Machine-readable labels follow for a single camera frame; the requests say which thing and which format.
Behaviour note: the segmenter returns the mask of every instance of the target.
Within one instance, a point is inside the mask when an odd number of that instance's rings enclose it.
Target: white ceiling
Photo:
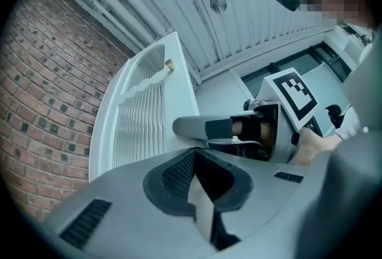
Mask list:
[[[221,14],[211,9],[210,0],[75,1],[134,52],[176,30],[199,81],[334,25],[319,13],[292,13],[274,0],[225,0]]]

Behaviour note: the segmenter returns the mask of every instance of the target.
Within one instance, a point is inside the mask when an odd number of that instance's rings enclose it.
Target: ventilation grille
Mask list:
[[[119,106],[113,167],[166,152],[164,85],[152,87]]]
[[[112,203],[93,200],[61,234],[67,243],[82,249],[101,222]]]
[[[303,181],[303,176],[290,174],[286,172],[277,172],[275,177],[281,178],[282,180],[293,181],[294,183],[301,183]]]
[[[134,71],[130,76],[125,91],[129,91],[133,86],[139,85],[144,79],[151,78],[161,71],[165,66],[165,46],[158,45],[147,52],[134,66]]]

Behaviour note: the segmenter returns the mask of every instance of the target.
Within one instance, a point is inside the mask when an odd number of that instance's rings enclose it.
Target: person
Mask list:
[[[316,10],[322,11],[324,17],[343,19],[345,22],[377,30],[381,21],[379,0],[306,0]],[[360,62],[372,51],[372,44],[366,46]],[[308,128],[300,134],[298,151],[291,160],[295,165],[310,165],[314,158],[329,150],[334,150],[344,139],[355,135],[360,128],[356,111],[351,107],[344,116],[344,121],[333,135],[320,137]],[[268,122],[259,119],[240,118],[233,122],[233,135],[242,141],[259,141],[269,152],[275,143],[275,131]]]

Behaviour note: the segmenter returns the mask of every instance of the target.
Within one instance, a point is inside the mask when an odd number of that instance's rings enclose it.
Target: black vent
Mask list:
[[[303,176],[300,175],[295,175],[295,174],[290,174],[290,173],[285,173],[285,172],[277,172],[275,174],[275,177],[281,178],[282,180],[288,180],[288,181],[293,181],[294,183],[301,183],[303,181]]]
[[[64,230],[61,238],[82,249],[101,222],[112,203],[101,199],[93,200]]]

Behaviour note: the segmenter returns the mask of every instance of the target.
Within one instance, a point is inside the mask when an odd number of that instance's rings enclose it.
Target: brick wall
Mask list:
[[[0,40],[1,172],[43,220],[87,183],[98,108],[132,53],[72,0],[19,0]]]

